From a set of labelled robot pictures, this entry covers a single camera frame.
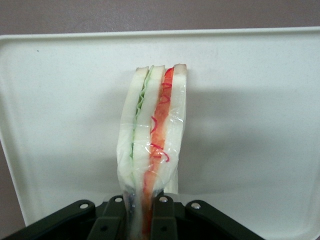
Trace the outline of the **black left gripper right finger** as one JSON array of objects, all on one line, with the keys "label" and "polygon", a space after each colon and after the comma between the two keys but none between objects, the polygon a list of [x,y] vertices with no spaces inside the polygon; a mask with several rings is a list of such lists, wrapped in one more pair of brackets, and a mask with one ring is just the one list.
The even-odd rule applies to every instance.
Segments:
[{"label": "black left gripper right finger", "polygon": [[157,196],[153,201],[150,239],[178,239],[174,201],[169,196]]}]

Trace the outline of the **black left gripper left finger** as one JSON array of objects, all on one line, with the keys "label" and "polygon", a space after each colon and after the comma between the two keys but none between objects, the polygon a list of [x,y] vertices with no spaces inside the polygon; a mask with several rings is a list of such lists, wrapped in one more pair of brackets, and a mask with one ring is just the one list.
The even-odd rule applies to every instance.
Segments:
[{"label": "black left gripper left finger", "polygon": [[109,199],[88,234],[88,240],[125,240],[126,215],[124,199],[116,195]]}]

